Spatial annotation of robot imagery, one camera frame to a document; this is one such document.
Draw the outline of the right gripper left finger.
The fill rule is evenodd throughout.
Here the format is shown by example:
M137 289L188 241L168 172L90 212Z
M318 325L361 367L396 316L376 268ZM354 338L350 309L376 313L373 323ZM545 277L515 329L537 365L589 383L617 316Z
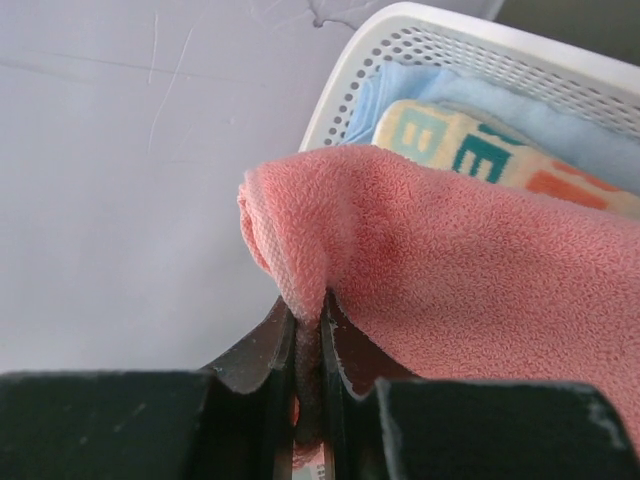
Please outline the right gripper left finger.
M282 300L197 370L11 372L5 479L288 479L295 321Z

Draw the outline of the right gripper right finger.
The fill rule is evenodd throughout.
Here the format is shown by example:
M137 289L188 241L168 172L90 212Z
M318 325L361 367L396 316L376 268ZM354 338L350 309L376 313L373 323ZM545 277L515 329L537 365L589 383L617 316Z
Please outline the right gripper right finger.
M614 407L580 383L431 380L394 361L328 294L321 314L330 479L635 479Z

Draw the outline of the pink bunny towel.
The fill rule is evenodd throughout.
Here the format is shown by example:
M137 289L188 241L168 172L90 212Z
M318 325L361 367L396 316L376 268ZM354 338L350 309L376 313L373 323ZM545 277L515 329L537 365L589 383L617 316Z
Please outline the pink bunny towel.
M637 220L366 145L265 163L238 204L253 258L298 322L296 466L322 443L327 292L420 376L589 383L638 437Z

